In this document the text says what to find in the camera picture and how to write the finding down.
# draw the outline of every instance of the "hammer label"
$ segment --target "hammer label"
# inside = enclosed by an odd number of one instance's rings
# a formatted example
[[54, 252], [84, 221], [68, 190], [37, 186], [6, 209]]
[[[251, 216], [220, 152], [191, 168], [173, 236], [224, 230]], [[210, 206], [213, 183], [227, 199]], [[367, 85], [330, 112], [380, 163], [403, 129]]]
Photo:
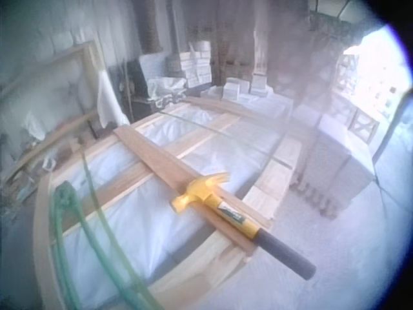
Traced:
[[237, 211], [235, 211], [233, 208], [231, 208], [229, 205], [227, 205], [225, 202], [222, 202], [218, 206], [218, 210], [220, 210], [223, 214], [228, 216], [229, 218], [233, 219], [235, 222], [239, 223], [242, 225], [245, 221], [245, 217], [239, 214]]

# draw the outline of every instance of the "hammer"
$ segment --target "hammer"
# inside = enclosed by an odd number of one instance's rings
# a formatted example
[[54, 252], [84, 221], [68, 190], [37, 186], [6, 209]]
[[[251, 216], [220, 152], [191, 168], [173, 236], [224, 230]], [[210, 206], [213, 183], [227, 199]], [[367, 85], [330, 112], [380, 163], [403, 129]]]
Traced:
[[316, 273], [315, 265], [272, 236], [269, 232], [258, 227], [213, 192], [212, 189], [215, 185], [226, 181], [229, 181], [229, 175], [227, 173], [211, 174], [195, 179], [189, 183], [184, 195], [172, 201], [172, 207], [176, 212], [181, 212], [186, 209], [189, 203], [204, 203], [226, 221], [230, 222], [245, 236], [250, 238], [253, 243], [271, 254], [300, 277], [305, 280], [311, 279], [314, 273]]

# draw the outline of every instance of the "cardboard box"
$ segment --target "cardboard box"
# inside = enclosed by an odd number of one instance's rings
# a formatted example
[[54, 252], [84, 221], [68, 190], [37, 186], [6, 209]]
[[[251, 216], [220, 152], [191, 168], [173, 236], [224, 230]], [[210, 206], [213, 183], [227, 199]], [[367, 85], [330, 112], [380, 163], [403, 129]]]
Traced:
[[240, 86], [237, 83], [225, 83], [222, 99], [238, 100]]
[[267, 86], [267, 76], [261, 74], [253, 74], [251, 88], [265, 90]]
[[249, 94], [250, 92], [250, 82], [249, 81], [245, 81], [244, 79], [238, 79], [238, 78], [234, 78], [234, 77], [227, 77], [226, 80], [227, 83], [235, 83], [235, 84], [239, 84], [239, 92], [241, 94]]

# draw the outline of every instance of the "white cloth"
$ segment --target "white cloth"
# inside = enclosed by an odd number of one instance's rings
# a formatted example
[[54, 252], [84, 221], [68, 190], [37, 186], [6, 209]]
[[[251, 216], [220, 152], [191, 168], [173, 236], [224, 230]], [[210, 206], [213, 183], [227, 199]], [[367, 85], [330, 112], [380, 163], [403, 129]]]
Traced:
[[99, 120], [103, 128], [105, 128], [111, 121], [114, 121], [117, 126], [130, 124], [128, 118], [123, 114], [121, 107], [117, 102], [114, 89], [112, 88], [106, 70], [99, 71], [97, 113], [99, 114]]

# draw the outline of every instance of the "curved wooden rib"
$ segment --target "curved wooden rib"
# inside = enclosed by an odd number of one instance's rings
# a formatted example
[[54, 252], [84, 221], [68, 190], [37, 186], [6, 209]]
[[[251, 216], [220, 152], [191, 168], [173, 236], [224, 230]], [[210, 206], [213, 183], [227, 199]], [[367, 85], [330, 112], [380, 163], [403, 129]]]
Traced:
[[[186, 109], [188, 106], [188, 103], [178, 103], [177, 105], [173, 105], [171, 107], [166, 108], [164, 111], [169, 114], [176, 114], [182, 111], [183, 109]], [[165, 119], [165, 114], [155, 113], [148, 116], [147, 118], [141, 119], [140, 121], [131, 124], [131, 127], [141, 132], [149, 125], [162, 119]], [[108, 149], [112, 145], [115, 145], [117, 142], [119, 142], [118, 138], [114, 134], [111, 134], [109, 137], [87, 148], [85, 150], [86, 159], [92, 160], [104, 150]], [[72, 158], [70, 158], [70, 160], [68, 160], [60, 169], [53, 172], [52, 183], [55, 186], [58, 186], [59, 184], [63, 183], [63, 181], [67, 180], [71, 173], [73, 173], [74, 169], [78, 167], [82, 167], [82, 157], [80, 154], [72, 156]]]
[[54, 270], [49, 239], [49, 197], [50, 179], [47, 174], [40, 182], [37, 190], [33, 221], [33, 257], [34, 271], [43, 305], [46, 310], [66, 309], [63, 302]]

